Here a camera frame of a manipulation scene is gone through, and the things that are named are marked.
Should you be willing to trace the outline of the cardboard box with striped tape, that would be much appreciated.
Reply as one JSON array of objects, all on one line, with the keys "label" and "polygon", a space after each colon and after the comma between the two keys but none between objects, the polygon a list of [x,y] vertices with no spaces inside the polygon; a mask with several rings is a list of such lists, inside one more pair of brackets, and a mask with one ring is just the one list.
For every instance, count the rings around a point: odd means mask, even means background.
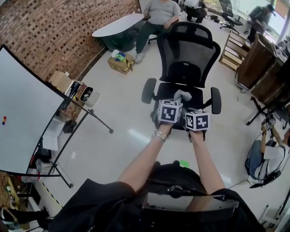
[{"label": "cardboard box with striped tape", "polygon": [[130,54],[125,53],[124,61],[117,61],[117,58],[109,57],[107,62],[113,70],[122,74],[127,74],[129,71],[133,71],[134,57]]}]

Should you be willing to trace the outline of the black mesh chair backrest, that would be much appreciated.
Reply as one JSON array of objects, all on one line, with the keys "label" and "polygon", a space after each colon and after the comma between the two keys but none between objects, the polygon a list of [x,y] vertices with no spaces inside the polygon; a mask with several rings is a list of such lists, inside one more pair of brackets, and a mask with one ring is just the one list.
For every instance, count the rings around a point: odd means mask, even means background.
[{"label": "black mesh chair backrest", "polygon": [[204,88],[210,69],[220,55],[208,28],[192,22],[177,22],[157,36],[162,62],[160,81]]}]

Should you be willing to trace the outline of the person's left forearm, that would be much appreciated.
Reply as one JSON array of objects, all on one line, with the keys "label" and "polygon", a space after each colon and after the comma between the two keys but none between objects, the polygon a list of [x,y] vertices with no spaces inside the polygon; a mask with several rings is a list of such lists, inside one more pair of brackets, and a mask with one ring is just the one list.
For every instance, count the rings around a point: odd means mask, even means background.
[{"label": "person's left forearm", "polygon": [[145,148],[130,162],[121,173],[118,181],[129,185],[138,192],[146,183],[164,140],[154,135]]}]

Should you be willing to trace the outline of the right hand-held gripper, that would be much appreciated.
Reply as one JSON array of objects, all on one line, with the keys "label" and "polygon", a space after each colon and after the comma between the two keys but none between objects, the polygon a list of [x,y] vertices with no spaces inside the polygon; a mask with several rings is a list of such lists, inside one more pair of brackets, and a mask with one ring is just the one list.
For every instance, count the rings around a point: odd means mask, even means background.
[{"label": "right hand-held gripper", "polygon": [[203,140],[210,127],[210,114],[203,110],[196,110],[185,113],[185,128],[188,131],[201,131]]}]

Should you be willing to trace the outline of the whiteboard on black stand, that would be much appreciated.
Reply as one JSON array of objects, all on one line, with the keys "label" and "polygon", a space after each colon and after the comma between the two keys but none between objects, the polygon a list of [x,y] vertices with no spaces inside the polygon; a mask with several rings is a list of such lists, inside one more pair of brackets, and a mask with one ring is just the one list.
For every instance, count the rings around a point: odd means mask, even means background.
[{"label": "whiteboard on black stand", "polygon": [[[41,176],[28,173],[30,162],[49,124],[66,102],[81,107],[39,78],[5,44],[0,46],[0,171],[14,176]],[[81,108],[86,116],[97,118],[93,110]]]}]

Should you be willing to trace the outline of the clear plastic container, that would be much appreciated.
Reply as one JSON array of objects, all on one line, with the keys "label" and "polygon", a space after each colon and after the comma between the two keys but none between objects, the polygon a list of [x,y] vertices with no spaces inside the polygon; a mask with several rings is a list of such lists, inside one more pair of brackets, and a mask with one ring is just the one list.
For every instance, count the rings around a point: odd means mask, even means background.
[{"label": "clear plastic container", "polygon": [[44,175],[47,175],[52,167],[51,162],[43,162],[41,159],[37,159],[35,165],[38,172]]}]

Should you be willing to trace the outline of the brown wooden cabinet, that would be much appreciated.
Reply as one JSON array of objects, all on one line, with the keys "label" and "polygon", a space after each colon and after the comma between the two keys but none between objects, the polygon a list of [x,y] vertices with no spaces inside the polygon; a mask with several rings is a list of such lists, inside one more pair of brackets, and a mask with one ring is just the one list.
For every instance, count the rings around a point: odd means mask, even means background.
[{"label": "brown wooden cabinet", "polygon": [[237,83],[264,105],[282,93],[282,100],[289,98],[290,56],[256,33],[251,49],[237,68]]}]

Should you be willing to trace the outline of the small white trash bin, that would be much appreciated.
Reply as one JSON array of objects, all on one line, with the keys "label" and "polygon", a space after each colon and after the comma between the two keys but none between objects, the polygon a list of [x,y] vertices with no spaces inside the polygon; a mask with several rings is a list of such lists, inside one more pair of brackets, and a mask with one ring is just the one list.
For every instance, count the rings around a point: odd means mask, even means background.
[{"label": "small white trash bin", "polygon": [[89,107],[93,107],[99,96],[100,94],[95,89],[92,87],[86,87],[80,96],[80,101]]}]

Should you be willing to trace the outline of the yellow black floor tape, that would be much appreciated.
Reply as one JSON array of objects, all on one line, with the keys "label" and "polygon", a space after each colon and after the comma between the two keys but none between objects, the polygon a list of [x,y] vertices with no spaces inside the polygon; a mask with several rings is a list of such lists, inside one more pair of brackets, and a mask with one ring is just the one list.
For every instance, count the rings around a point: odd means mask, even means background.
[{"label": "yellow black floor tape", "polygon": [[63,208],[63,206],[60,204],[60,202],[53,196],[53,194],[49,191],[49,189],[46,187],[46,185],[42,182],[42,185],[44,186],[44,188],[47,190],[47,192],[50,194],[50,196],[55,200],[55,202],[61,207]]}]

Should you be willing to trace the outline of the black chair seat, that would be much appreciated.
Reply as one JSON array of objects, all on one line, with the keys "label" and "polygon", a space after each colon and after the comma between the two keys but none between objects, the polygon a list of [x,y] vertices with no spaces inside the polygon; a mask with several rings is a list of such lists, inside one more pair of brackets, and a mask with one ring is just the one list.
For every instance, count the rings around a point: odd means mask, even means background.
[{"label": "black chair seat", "polygon": [[150,116],[152,118],[152,121],[155,125],[155,127],[158,127],[158,120],[157,120],[157,110],[159,105],[159,100],[172,100],[174,97],[174,94],[178,91],[184,91],[189,92],[192,98],[189,101],[182,100],[183,108],[193,108],[193,109],[201,109],[203,107],[203,91],[186,85],[181,84],[172,84],[172,83],[166,83],[162,82],[159,85],[158,91],[157,91],[157,100],[155,101],[154,109],[151,112]]}]

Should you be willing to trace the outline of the person's right forearm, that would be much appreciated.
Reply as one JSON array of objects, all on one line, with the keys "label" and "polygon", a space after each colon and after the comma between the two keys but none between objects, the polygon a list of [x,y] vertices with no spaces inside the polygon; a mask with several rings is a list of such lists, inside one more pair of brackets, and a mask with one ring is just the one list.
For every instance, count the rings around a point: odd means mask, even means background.
[{"label": "person's right forearm", "polygon": [[203,140],[202,131],[189,131],[196,156],[199,176],[207,194],[212,194],[220,189],[224,189],[225,185],[218,172],[210,153]]}]

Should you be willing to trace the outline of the cluttered wooden shelf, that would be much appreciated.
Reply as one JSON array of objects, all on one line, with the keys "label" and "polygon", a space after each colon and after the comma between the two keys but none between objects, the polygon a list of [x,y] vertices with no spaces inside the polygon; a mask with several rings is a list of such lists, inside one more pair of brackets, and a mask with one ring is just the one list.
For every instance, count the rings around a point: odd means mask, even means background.
[{"label": "cluttered wooden shelf", "polygon": [[19,197],[12,184],[10,176],[6,172],[0,171],[0,207],[19,210]]}]

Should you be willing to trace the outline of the black chest-mounted rig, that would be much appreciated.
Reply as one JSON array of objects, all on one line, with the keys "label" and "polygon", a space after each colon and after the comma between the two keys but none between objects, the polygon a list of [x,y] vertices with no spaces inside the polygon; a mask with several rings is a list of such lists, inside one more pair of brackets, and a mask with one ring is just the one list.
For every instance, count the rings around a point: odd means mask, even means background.
[{"label": "black chest-mounted rig", "polygon": [[223,194],[207,195],[195,189],[183,189],[175,185],[167,189],[167,193],[148,192],[142,203],[146,213],[197,214],[205,217],[213,214],[215,217],[231,217],[239,202],[228,200]]}]

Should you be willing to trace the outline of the white oval table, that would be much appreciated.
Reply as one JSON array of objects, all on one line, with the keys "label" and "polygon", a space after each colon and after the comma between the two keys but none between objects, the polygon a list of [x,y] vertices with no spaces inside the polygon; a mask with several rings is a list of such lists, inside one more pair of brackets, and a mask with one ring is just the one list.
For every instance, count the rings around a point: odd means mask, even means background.
[{"label": "white oval table", "polygon": [[136,45],[137,35],[144,24],[143,18],[143,14],[123,16],[94,31],[92,37],[101,39],[111,51],[128,52]]}]

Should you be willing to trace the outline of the grey cloth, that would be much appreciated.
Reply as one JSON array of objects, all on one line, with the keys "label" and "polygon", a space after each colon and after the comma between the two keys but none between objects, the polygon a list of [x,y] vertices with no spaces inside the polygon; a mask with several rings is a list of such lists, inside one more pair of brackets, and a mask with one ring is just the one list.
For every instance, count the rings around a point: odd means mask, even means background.
[{"label": "grey cloth", "polygon": [[188,102],[192,99],[192,95],[189,92],[184,92],[182,90],[178,90],[173,97],[174,102],[181,103],[182,100]]}]

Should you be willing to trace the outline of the black printed box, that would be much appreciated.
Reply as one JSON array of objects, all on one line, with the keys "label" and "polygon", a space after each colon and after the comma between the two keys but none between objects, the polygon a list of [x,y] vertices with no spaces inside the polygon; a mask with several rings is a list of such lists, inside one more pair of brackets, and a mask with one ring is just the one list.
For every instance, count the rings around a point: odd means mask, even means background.
[{"label": "black printed box", "polygon": [[77,94],[78,90],[80,89],[80,87],[81,87],[81,83],[73,81],[64,94],[68,98],[73,99],[75,95]]}]

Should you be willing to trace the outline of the black folding stand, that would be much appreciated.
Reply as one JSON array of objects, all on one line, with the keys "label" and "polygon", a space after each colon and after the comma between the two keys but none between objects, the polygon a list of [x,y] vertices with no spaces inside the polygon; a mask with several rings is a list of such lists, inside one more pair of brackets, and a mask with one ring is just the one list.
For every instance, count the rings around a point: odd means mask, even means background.
[{"label": "black folding stand", "polygon": [[270,114],[275,114],[280,121],[283,120],[285,122],[282,127],[283,130],[290,125],[290,110],[288,109],[288,106],[290,105],[290,97],[288,97],[285,101],[280,101],[280,97],[274,98],[264,107],[261,107],[258,104],[256,98],[251,97],[251,100],[257,108],[257,113],[246,123],[247,126],[249,126],[259,115],[268,117]]}]

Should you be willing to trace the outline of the person's black clothed torso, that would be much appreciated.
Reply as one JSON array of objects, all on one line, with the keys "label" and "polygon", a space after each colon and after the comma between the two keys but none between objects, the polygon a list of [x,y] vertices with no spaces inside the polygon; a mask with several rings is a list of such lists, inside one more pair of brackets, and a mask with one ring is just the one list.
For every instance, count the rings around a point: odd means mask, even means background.
[{"label": "person's black clothed torso", "polygon": [[239,202],[231,217],[200,214],[146,213],[142,203],[148,192],[167,193],[175,185],[205,193],[200,177],[177,162],[155,163],[139,192],[122,182],[99,184],[87,179],[54,217],[49,232],[266,232],[244,200],[234,191],[223,194]]}]

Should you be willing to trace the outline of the low wooden shelf rack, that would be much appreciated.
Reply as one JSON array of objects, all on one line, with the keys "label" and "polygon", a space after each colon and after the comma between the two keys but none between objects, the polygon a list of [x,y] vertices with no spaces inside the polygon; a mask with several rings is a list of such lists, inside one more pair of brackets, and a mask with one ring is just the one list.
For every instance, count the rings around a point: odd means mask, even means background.
[{"label": "low wooden shelf rack", "polygon": [[250,48],[245,44],[245,38],[230,30],[219,62],[236,71],[247,56]]}]

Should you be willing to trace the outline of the small black bag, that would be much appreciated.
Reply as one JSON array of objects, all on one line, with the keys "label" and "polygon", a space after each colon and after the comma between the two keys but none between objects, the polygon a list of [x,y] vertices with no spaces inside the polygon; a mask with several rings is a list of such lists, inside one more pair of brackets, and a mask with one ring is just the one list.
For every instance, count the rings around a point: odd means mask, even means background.
[{"label": "small black bag", "polygon": [[65,125],[63,127],[63,132],[65,134],[72,133],[74,131],[74,128],[76,127],[77,122],[75,120],[68,120],[65,122]]}]

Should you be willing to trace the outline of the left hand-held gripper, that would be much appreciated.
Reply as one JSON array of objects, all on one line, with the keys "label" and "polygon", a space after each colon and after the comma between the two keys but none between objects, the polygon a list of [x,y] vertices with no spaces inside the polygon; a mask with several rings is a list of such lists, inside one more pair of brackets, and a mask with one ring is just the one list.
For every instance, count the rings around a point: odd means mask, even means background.
[{"label": "left hand-held gripper", "polygon": [[170,100],[157,100],[150,117],[154,123],[177,123],[182,114],[183,103]]}]

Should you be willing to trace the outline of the brown patterned cardboard box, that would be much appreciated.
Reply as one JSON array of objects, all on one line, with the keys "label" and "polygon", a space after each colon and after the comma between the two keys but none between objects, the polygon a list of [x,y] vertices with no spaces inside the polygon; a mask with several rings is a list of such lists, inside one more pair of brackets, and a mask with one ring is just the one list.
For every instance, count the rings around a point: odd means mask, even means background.
[{"label": "brown patterned cardboard box", "polygon": [[[85,105],[85,103],[80,100],[80,97],[86,87],[87,85],[83,83],[79,88],[78,92],[76,93],[75,97],[73,98],[73,101],[79,104],[81,107]],[[68,118],[69,120],[76,120],[82,110],[81,107],[75,105],[74,103],[69,103],[68,107],[65,110],[61,110],[59,115],[61,117]]]}]

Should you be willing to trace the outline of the silver wristwatch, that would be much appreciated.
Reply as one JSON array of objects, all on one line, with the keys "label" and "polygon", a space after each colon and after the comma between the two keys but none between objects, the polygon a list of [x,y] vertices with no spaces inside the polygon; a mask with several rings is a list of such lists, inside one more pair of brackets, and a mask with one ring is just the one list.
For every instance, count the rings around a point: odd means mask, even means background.
[{"label": "silver wristwatch", "polygon": [[152,138],[153,137],[158,137],[160,138],[163,142],[165,142],[167,140],[168,135],[161,132],[160,130],[156,129],[153,133],[152,133]]}]

